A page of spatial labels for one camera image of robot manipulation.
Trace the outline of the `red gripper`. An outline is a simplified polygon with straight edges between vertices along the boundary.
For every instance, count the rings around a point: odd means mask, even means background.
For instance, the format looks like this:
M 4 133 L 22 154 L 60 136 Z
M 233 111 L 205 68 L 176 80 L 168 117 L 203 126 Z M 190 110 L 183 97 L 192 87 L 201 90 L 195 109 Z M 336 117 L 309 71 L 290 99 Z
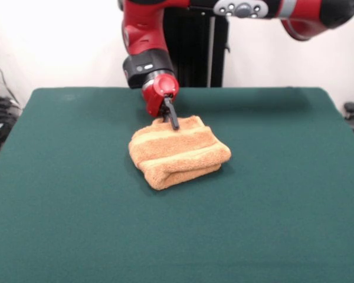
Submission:
M 170 122 L 173 130 L 179 130 L 178 117 L 172 103 L 178 91 L 178 81 L 171 74 L 156 74 L 142 87 L 147 113 L 153 117 L 157 117 L 160 113 L 162 122 Z

